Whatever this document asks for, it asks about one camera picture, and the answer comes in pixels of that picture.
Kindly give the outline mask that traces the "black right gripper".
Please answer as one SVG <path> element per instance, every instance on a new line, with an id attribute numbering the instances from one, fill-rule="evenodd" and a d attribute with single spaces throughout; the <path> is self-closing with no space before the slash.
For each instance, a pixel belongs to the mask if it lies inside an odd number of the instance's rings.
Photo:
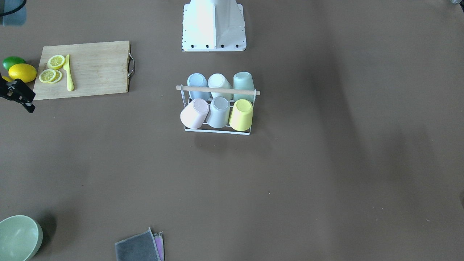
<path id="1" fill-rule="evenodd" d="M 29 113 L 33 113 L 35 110 L 33 100 L 36 96 L 36 93 L 21 79 L 15 79 L 11 82 L 8 82 L 1 78 L 0 96 L 4 99 L 21 104 Z"/>

